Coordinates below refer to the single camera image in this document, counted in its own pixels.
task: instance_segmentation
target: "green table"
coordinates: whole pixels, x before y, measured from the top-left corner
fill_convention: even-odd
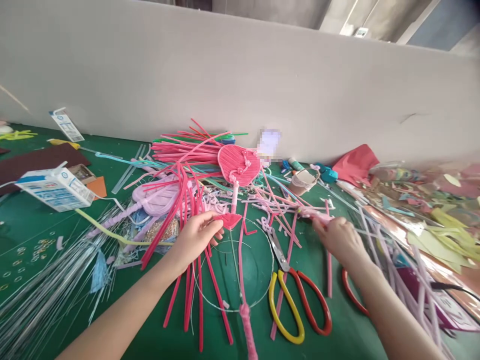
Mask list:
[[[8,157],[27,153],[42,147],[50,146],[46,142],[50,138],[63,139],[60,131],[44,128],[33,128],[25,126],[14,126],[16,130],[31,129],[39,135],[32,139],[18,141],[2,141],[0,147],[11,149],[11,153],[2,155],[0,160]],[[133,157],[141,143],[138,141],[120,140],[100,136],[85,136],[82,146],[107,154],[121,156],[124,159]],[[89,167],[97,176],[105,176],[105,184],[110,196],[110,190],[115,186],[120,176],[124,173],[127,165],[109,159],[97,158],[93,153],[83,151],[83,154],[92,162]],[[143,173],[136,169],[130,177],[130,181],[136,179]],[[278,186],[271,185],[278,191]],[[128,199],[131,195],[131,189],[121,190],[117,198],[119,200]],[[314,206],[322,206],[321,198],[328,198],[326,190],[315,186],[304,198]],[[335,210],[331,211],[334,216],[345,216],[350,218],[347,207],[340,201],[333,199]],[[97,218],[100,213],[109,205],[108,201],[97,200],[90,208],[85,211]],[[243,211],[243,205],[239,205],[237,212]],[[249,206],[248,218],[252,221],[259,219],[264,213],[258,209]],[[63,235],[65,240],[73,242],[77,236],[89,224],[83,218],[80,218],[74,212],[57,213],[48,206],[42,204],[32,196],[26,193],[15,193],[10,195],[0,205],[0,221],[4,225],[0,226],[0,274],[6,277],[0,277],[0,302],[11,295],[27,279],[31,278],[41,271],[52,257],[57,257],[59,252],[55,246],[50,246],[41,258],[31,262],[31,254],[40,240],[56,239]],[[247,221],[249,230],[258,229],[252,222]],[[319,243],[311,226],[307,221],[297,223],[296,233],[302,245],[302,249],[294,245],[291,257],[292,266],[304,272],[326,297],[327,277],[324,248]],[[234,229],[232,238],[238,239],[238,230]],[[288,242],[283,234],[279,234],[279,240],[284,253],[287,253]],[[252,304],[258,301],[267,290],[271,277],[272,256],[267,243],[265,234],[258,231],[257,234],[244,236],[243,241],[243,268],[245,278],[245,290],[247,302]],[[18,255],[16,249],[25,247],[26,250],[22,256]],[[232,249],[229,241],[221,243],[217,250],[213,250],[211,258],[215,275],[220,287],[222,298],[229,303],[231,309],[238,309],[240,304],[239,290],[237,285],[237,276],[234,268]],[[154,254],[148,268],[151,268],[161,258]],[[382,348],[375,328],[370,320],[363,316],[347,298],[343,289],[340,272],[341,268],[337,261],[333,260],[333,298],[327,299],[333,321],[333,329],[328,337],[317,335],[308,323],[305,311],[301,305],[300,296],[291,279],[287,281],[287,286],[295,304],[299,309],[300,316],[305,326],[305,341],[302,345],[294,345],[288,342],[278,331],[276,340],[270,339],[272,327],[272,315],[270,313],[267,297],[251,309],[251,324],[255,337],[256,349],[260,359],[385,359],[386,354]],[[104,300],[98,306],[95,318],[107,309],[116,299],[118,299],[132,284],[141,276],[140,267],[122,269],[117,272],[115,286],[108,301]],[[213,304],[217,304],[215,292],[212,286],[210,273],[207,266],[202,269],[203,292],[205,297]],[[178,295],[173,306],[170,321],[167,328],[163,328],[163,322],[168,304],[173,292],[171,286],[163,295],[158,305],[151,313],[144,326],[138,332],[124,355],[124,359],[246,359],[247,346],[243,334],[242,321],[237,313],[229,313],[228,321],[233,334],[233,346],[228,344],[227,335],[220,311],[204,303],[204,350],[199,353],[199,293],[195,293],[192,311],[193,331],[184,332],[184,304],[185,304],[185,277],[179,287]],[[305,286],[306,294],[313,315],[317,319],[319,326],[323,324],[323,311],[314,292]],[[67,314],[60,325],[55,329],[44,349],[37,354],[38,359],[53,359],[58,355],[71,341],[73,341],[88,325],[88,319],[93,306],[89,306],[90,301],[75,311]],[[285,327],[294,335],[297,334],[297,327],[293,315],[284,299],[280,319]],[[458,359],[478,359],[480,347],[477,334],[461,333],[456,340],[444,337],[450,349]]]

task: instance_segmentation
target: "pink paper heart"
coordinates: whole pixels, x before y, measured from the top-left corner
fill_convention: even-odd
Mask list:
[[[225,180],[231,184],[238,181],[241,187],[257,177],[261,166],[256,151],[238,145],[223,146],[218,152],[218,164]]]
[[[232,214],[230,212],[227,212],[222,215],[214,216],[213,219],[223,220],[223,227],[227,230],[232,230],[235,225],[237,225],[242,219],[242,216],[239,214]]]

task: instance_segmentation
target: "red-handled scissors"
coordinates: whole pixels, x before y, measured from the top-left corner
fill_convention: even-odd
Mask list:
[[[282,252],[282,249],[280,248],[280,243],[277,238],[277,234],[275,233],[275,229],[272,229],[272,233],[268,234],[268,238],[270,240],[273,252],[276,255],[276,258],[278,260],[278,264],[280,265],[281,270],[278,270],[278,275],[276,272],[272,274],[271,277],[271,282],[270,282],[270,288],[268,290],[268,299],[270,303],[270,310],[273,316],[273,319],[278,326],[278,329],[280,332],[289,340],[290,342],[294,344],[301,344],[305,340],[305,328],[302,323],[302,319],[300,318],[299,311],[297,310],[297,307],[292,299],[292,296],[290,295],[289,290],[287,289],[287,286],[285,285],[284,282],[284,272],[288,272],[293,276],[295,279],[296,286],[298,288],[298,292],[300,294],[301,302],[303,304],[303,308],[305,309],[305,313],[308,318],[308,322],[310,323],[311,327],[313,330],[323,336],[328,336],[332,332],[332,316],[330,314],[329,307],[327,305],[327,302],[325,301],[324,296],[322,295],[321,291],[319,288],[314,284],[312,280],[308,276],[306,276],[303,272],[301,271],[295,271],[290,265],[287,263],[287,260],[285,259],[285,256]],[[277,283],[277,278],[278,281],[280,282],[280,286],[285,294],[285,297],[288,301],[288,304],[290,305],[290,308],[293,312],[293,316],[295,318],[297,327],[298,327],[298,336],[293,336],[291,335],[285,327],[282,325],[278,315],[277,315],[277,310],[275,307],[275,300],[274,300],[274,292],[275,292],[275,284]],[[309,302],[307,300],[307,296],[305,295],[305,290],[302,285],[302,282],[300,281],[300,278],[304,280],[310,287],[313,289],[315,292],[316,296],[320,300],[321,307],[323,308],[323,312],[325,315],[325,325],[323,329],[320,329],[317,325],[317,322],[312,314],[312,310],[310,309]]]
[[[369,311],[365,308],[365,306],[363,306],[360,303],[360,301],[357,300],[354,293],[352,292],[352,289],[350,288],[350,284],[349,284],[349,274],[348,274],[347,270],[345,270],[344,267],[341,269],[341,280],[343,281],[343,287],[345,288],[345,291],[346,291],[348,297],[350,298],[350,300],[353,301],[355,306],[362,313],[364,313],[366,316],[370,317]]]

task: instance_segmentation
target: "white carton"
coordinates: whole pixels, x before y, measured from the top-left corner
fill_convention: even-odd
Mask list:
[[[15,184],[60,213],[87,208],[95,197],[66,167],[27,171]]]
[[[50,111],[50,116],[60,127],[60,130],[65,134],[65,136],[74,143],[84,141],[84,137],[74,125],[72,120],[69,118],[65,112],[65,108],[59,108],[55,111]]]

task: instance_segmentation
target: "small basket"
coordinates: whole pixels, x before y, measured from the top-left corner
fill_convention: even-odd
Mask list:
[[[290,181],[290,184],[288,185],[288,188],[298,196],[302,196],[307,191],[310,191],[310,189],[313,188],[314,185],[317,183],[317,181],[320,179],[320,171],[319,171],[320,167],[316,165],[310,165],[310,168],[316,171],[316,177],[310,174],[307,171],[308,169],[306,168],[304,168],[303,170],[300,170],[299,172],[297,172],[295,175],[291,177],[291,181]]]

